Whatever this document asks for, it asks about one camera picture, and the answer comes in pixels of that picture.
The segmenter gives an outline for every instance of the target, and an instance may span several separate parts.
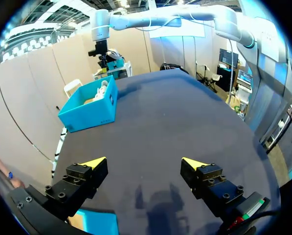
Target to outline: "table surface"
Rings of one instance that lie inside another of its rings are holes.
[[[67,166],[107,157],[109,174],[83,208],[113,211],[119,231],[134,234],[213,234],[222,223],[196,200],[180,175],[182,157],[215,162],[232,183],[280,206],[268,157],[249,127],[216,94],[180,70],[116,81],[114,123],[68,133],[54,183]],[[262,218],[259,229],[269,222]]]

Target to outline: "bolt head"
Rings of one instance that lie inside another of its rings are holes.
[[[32,197],[30,197],[30,196],[26,197],[26,198],[25,198],[25,201],[26,201],[26,202],[31,202],[31,201],[32,201]]]
[[[45,190],[46,190],[46,191],[48,191],[48,190],[50,190],[50,189],[51,189],[51,186],[50,186],[50,185],[46,185],[46,186],[45,186]]]
[[[18,205],[17,205],[17,208],[18,209],[21,209],[22,207],[23,207],[23,203],[22,202],[19,202]]]
[[[222,198],[224,198],[224,199],[229,199],[229,198],[230,198],[230,196],[229,196],[229,194],[228,194],[228,193],[224,193],[224,194],[222,195]]]
[[[224,176],[224,175],[220,175],[220,180],[221,180],[221,181],[226,180],[226,176]]]
[[[58,194],[58,197],[59,197],[60,199],[63,199],[63,198],[66,197],[66,194],[65,194],[64,192],[60,192],[60,193]]]

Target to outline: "black mount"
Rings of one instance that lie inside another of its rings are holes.
[[[66,172],[62,180],[45,187],[45,196],[31,185],[8,194],[8,205],[29,234],[87,234],[64,221],[96,194],[108,174],[107,159],[94,168],[72,164]]]
[[[243,197],[244,187],[236,186],[222,174],[223,169],[215,164],[202,165],[196,170],[186,161],[181,161],[180,174],[192,189],[196,199],[203,199],[215,217],[223,221],[218,234],[250,234],[256,229],[252,223],[236,229],[239,223],[246,221],[243,215],[254,208],[259,200],[264,201],[262,206],[253,214],[264,211],[270,203],[268,198],[263,198],[254,192],[247,199]]]
[[[106,68],[107,67],[106,55],[108,52],[107,40],[102,40],[102,41],[96,42],[95,48],[96,48],[96,50],[91,50],[88,52],[88,56],[95,57],[96,55],[100,55],[99,56],[100,61],[98,62],[98,64],[101,68]]]

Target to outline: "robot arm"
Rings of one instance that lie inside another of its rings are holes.
[[[109,38],[109,27],[123,30],[134,27],[171,26],[180,27],[180,19],[214,21],[215,33],[221,37],[239,42],[247,48],[254,46],[253,35],[237,26],[235,12],[220,5],[214,6],[178,6],[171,8],[169,15],[162,16],[160,8],[154,14],[150,11],[147,15],[109,15],[108,11],[97,10],[90,18],[91,34],[93,41],[102,41]]]

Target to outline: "blue plastic bin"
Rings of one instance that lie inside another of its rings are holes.
[[[103,99],[84,104],[93,99],[102,81],[108,81]],[[115,121],[117,87],[113,76],[108,76],[79,87],[58,114],[70,132],[76,132]]]

